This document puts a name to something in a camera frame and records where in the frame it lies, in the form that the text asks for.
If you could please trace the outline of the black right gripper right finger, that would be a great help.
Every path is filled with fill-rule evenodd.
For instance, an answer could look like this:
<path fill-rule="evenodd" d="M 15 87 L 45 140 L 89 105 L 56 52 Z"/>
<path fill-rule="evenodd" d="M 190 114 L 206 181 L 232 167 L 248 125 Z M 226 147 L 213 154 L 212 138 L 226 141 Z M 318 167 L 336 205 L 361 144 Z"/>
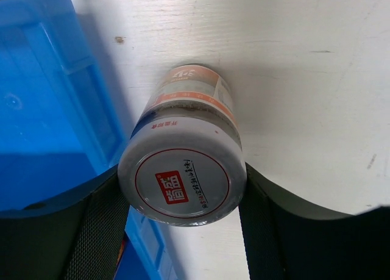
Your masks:
<path fill-rule="evenodd" d="M 239 215 L 251 279 L 388 279 L 389 207 L 349 215 L 247 167 Z"/>

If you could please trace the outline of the white lid dark jar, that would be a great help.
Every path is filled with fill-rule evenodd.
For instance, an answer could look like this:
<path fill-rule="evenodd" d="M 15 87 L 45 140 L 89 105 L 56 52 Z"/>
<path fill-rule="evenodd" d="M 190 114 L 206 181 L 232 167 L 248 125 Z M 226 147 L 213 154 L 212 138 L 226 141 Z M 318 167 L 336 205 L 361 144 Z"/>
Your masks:
<path fill-rule="evenodd" d="M 119 186 L 130 205 L 172 226 L 201 226 L 238 206 L 246 180 L 229 85 L 198 64 L 169 71 L 118 164 Z"/>

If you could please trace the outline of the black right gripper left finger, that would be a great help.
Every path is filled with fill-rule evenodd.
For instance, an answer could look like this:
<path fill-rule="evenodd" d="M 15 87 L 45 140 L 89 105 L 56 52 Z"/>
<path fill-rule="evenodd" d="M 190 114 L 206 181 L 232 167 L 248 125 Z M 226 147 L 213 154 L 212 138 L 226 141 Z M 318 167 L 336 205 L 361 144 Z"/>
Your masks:
<path fill-rule="evenodd" d="M 112 167 L 57 196 L 1 212 L 1 279 L 113 279 L 129 204 Z"/>

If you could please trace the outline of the red lid sauce jar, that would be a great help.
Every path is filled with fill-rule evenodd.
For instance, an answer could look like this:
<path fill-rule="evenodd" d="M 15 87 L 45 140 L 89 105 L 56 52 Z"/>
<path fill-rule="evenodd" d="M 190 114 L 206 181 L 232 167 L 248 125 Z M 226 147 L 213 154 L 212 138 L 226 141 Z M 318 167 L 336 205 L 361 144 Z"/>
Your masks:
<path fill-rule="evenodd" d="M 120 246 L 120 249 L 119 249 L 118 259 L 117 259 L 117 263 L 116 263 L 117 265 L 121 261 L 122 255 L 123 255 L 124 250 L 126 249 L 126 246 L 127 246 L 127 242 L 128 242 L 127 235 L 124 234 L 124 236 L 122 238 L 122 241 L 121 241 L 121 246 Z"/>

